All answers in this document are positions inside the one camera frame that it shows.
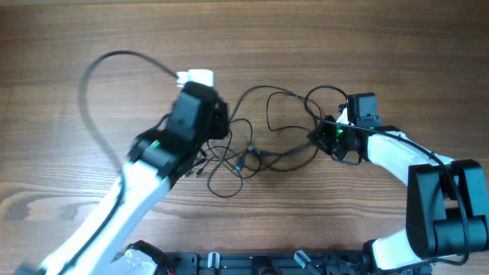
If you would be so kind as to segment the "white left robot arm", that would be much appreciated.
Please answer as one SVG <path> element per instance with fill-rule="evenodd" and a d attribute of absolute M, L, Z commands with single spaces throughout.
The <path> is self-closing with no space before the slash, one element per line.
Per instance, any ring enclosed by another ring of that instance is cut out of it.
<path fill-rule="evenodd" d="M 221 99 L 179 98 L 170 114 L 139 134 L 107 195 L 89 217 L 38 268 L 22 264 L 16 274 L 156 274 L 167 266 L 147 243 L 119 252 L 136 225 L 189 171 L 202 145 L 228 134 Z"/>

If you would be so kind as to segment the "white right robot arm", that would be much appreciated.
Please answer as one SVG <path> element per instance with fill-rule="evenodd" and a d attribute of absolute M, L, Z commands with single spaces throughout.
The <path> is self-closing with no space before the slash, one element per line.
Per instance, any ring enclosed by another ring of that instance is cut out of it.
<path fill-rule="evenodd" d="M 477 161 L 438 155 L 393 126 L 369 123 L 363 128 L 331 116 L 309 139 L 337 160 L 356 152 L 407 187 L 404 229 L 364 246 L 370 272 L 436 262 L 462 265 L 470 254 L 487 251 L 488 193 Z"/>

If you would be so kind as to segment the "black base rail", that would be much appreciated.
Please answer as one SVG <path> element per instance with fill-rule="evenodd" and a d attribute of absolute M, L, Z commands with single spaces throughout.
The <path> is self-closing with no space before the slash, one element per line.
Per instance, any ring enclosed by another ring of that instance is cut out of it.
<path fill-rule="evenodd" d="M 110 274 L 371 274 L 362 251 L 327 254 L 208 254 L 157 252 L 147 255 L 127 249 L 111 262 Z"/>

